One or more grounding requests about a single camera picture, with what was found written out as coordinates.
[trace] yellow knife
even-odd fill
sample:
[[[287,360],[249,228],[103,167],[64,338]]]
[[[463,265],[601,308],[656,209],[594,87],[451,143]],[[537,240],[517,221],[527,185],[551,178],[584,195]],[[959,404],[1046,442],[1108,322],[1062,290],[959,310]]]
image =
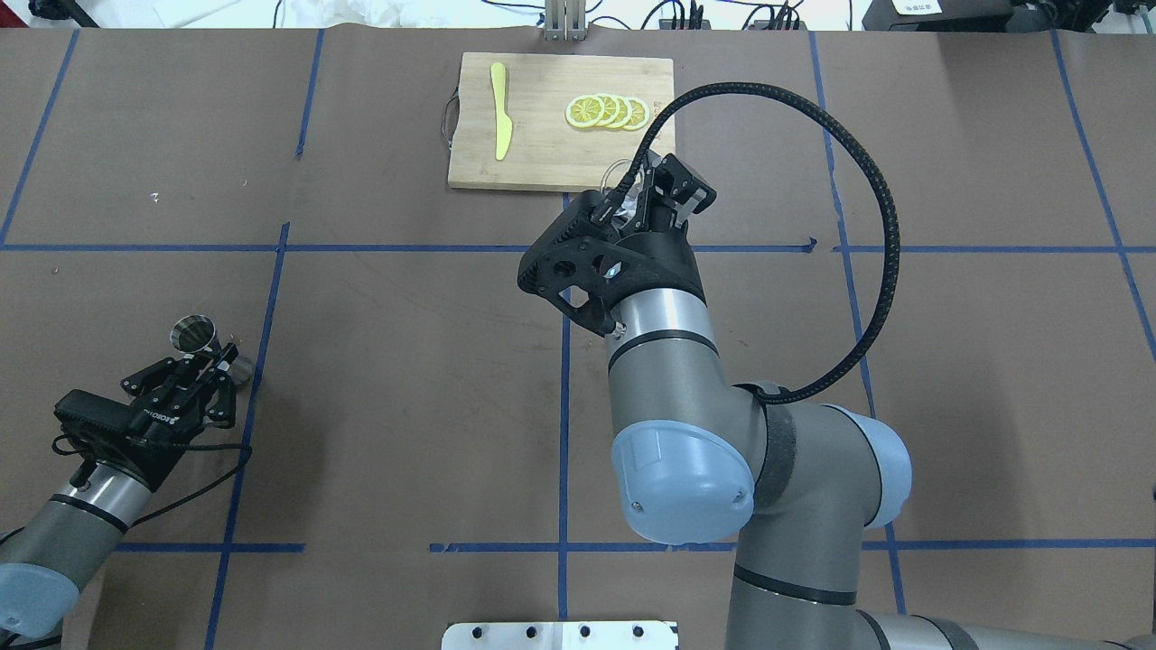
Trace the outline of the yellow knife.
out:
[[[502,160],[510,150],[510,139],[513,138],[513,120],[505,112],[506,71],[504,64],[495,62],[490,66],[490,82],[494,83],[494,113],[497,116],[494,157]]]

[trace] lemon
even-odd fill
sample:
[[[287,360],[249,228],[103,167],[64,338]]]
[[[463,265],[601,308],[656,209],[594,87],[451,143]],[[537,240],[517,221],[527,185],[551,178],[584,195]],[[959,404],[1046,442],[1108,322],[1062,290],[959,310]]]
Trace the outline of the lemon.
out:
[[[638,131],[650,121],[650,105],[638,97],[625,97],[630,106],[630,118],[622,125],[623,131]]]
[[[566,106],[566,121],[577,128],[590,128],[602,119],[606,104],[596,95],[579,95]]]
[[[622,104],[615,101],[616,95],[610,95],[609,93],[599,93],[594,95],[602,101],[602,119],[598,120],[598,126],[606,126],[613,121],[616,121],[622,117]]]
[[[623,96],[621,96],[621,95],[615,95],[614,96],[614,103],[618,104],[618,106],[622,108],[622,115],[618,116],[618,119],[616,119],[616,120],[612,121],[610,124],[606,125],[606,127],[607,128],[622,128],[623,126],[627,125],[627,123],[630,121],[630,113],[631,113],[630,102],[627,102],[627,98],[623,97]]]

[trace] blue joint cap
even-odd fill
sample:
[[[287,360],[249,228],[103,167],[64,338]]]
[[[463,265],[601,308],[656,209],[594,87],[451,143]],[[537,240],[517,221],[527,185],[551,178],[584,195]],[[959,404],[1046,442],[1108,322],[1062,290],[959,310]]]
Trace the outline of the blue joint cap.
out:
[[[852,413],[833,404],[823,406],[846,415],[867,438],[867,444],[875,455],[875,464],[879,465],[881,483],[879,511],[867,527],[879,529],[890,524],[899,516],[903,503],[911,496],[911,456],[907,453],[907,446],[903,444],[895,429],[879,420]]]
[[[739,451],[686,422],[646,420],[618,433],[610,450],[622,514],[659,544],[716,541],[755,511],[755,478]]]
[[[67,577],[36,564],[0,564],[0,628],[27,638],[47,636],[80,599]]]

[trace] braided black cable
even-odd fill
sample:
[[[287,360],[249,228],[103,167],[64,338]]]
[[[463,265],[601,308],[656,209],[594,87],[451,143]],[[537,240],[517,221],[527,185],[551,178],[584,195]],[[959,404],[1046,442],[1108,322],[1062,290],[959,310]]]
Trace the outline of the braided black cable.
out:
[[[895,200],[891,198],[891,191],[887,187],[887,180],[883,179],[883,173],[879,170],[879,165],[875,164],[875,161],[867,154],[862,145],[831,113],[824,111],[810,99],[778,86],[729,81],[699,86],[682,94],[662,109],[650,125],[650,128],[646,130],[642,142],[638,143],[638,150],[635,153],[633,161],[631,161],[630,168],[627,169],[622,180],[607,195],[607,201],[614,206],[614,209],[622,205],[627,192],[635,182],[635,176],[643,165],[646,152],[654,143],[654,139],[658,136],[662,125],[687,104],[717,95],[756,95],[775,99],[798,110],[822,126],[851,155],[851,158],[859,165],[864,176],[867,177],[867,183],[870,185],[872,192],[875,193],[875,200],[879,201],[880,214],[883,217],[883,280],[880,285],[879,298],[875,302],[875,311],[872,313],[870,322],[867,323],[867,327],[864,328],[854,347],[851,348],[851,352],[835,368],[799,390],[788,391],[783,389],[777,394],[769,394],[759,389],[755,393],[756,399],[762,404],[791,404],[793,401],[801,401],[831,387],[832,384],[842,379],[844,375],[862,361],[862,357],[867,355],[867,350],[870,349],[872,344],[879,337],[880,331],[882,331],[883,323],[887,322],[887,315],[890,312],[891,303],[895,301],[895,288],[899,279],[899,221],[895,213]]]

